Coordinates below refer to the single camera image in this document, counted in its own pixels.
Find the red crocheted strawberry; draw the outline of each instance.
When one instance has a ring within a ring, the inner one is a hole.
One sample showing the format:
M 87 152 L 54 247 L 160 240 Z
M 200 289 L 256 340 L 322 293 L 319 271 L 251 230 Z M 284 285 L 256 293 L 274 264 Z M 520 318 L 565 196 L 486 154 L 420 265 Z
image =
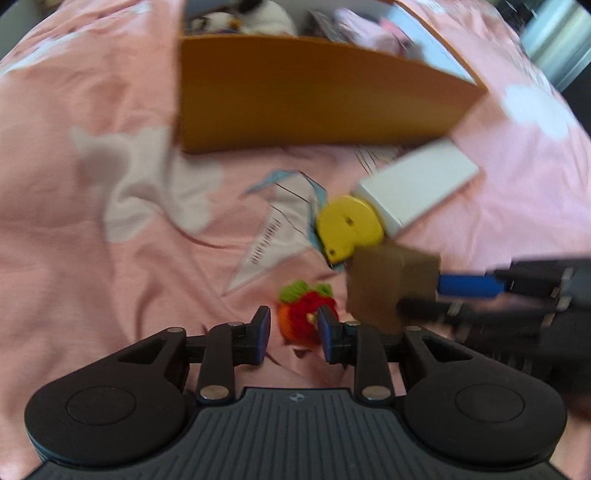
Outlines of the red crocheted strawberry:
M 299 345 L 314 347 L 320 344 L 316 330 L 316 312 L 327 305 L 335 317 L 336 302 L 328 284 L 317 285 L 311 290 L 303 281 L 295 282 L 281 291 L 278 309 L 279 329 L 283 337 Z

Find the cardboard box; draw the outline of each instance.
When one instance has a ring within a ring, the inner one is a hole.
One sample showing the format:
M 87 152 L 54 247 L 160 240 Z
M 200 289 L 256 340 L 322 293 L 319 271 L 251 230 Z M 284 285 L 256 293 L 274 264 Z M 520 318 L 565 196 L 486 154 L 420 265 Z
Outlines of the cardboard box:
M 347 267 L 347 311 L 382 333 L 404 326 L 396 304 L 405 295 L 435 300 L 440 258 L 386 240 L 356 248 Z
M 289 3 L 288 11 L 297 5 Z M 195 8 L 189 0 L 186 11 Z M 427 24 L 402 5 L 389 11 L 413 25 L 426 63 L 319 38 L 182 34 L 183 150 L 421 144 L 445 135 L 486 88 Z

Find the blue handle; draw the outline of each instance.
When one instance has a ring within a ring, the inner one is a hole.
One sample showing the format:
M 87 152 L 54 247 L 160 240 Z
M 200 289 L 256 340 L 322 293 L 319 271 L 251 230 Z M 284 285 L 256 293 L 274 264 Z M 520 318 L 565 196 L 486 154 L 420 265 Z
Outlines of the blue handle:
M 505 283 L 493 275 L 441 275 L 437 291 L 451 297 L 491 299 L 505 291 Z

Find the metal pin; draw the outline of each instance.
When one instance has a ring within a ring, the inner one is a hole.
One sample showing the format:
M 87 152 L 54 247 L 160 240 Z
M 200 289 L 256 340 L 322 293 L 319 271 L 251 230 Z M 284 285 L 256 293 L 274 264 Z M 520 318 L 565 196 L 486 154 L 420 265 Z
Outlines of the metal pin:
M 383 387 L 382 385 L 370 385 L 365 387 L 361 394 L 366 400 L 370 401 L 379 401 L 379 400 L 386 400 L 392 392 L 389 388 Z
M 556 310 L 558 310 L 559 312 L 565 311 L 567 308 L 570 307 L 570 302 L 572 300 L 572 297 L 560 297 L 558 300 L 558 304 L 556 305 Z
M 447 309 L 447 314 L 450 317 L 455 317 L 458 313 L 460 313 L 460 310 L 462 309 L 462 306 L 464 304 L 462 302 L 456 302 L 456 303 L 452 303 L 449 308 Z
M 564 273 L 562 274 L 562 281 L 570 280 L 571 277 L 573 276 L 573 273 L 574 273 L 574 268 L 572 268 L 572 267 L 565 268 Z
M 199 395 L 205 400 L 223 400 L 229 394 L 230 391 L 223 385 L 208 385 L 199 390 Z

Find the white block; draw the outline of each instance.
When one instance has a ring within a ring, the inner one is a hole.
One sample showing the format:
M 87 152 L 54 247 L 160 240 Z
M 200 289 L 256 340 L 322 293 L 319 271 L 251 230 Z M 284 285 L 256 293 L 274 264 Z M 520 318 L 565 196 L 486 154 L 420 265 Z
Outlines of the white block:
M 477 173 L 478 167 L 451 141 L 437 140 L 361 180 L 353 196 L 375 208 L 386 233 L 392 236 Z

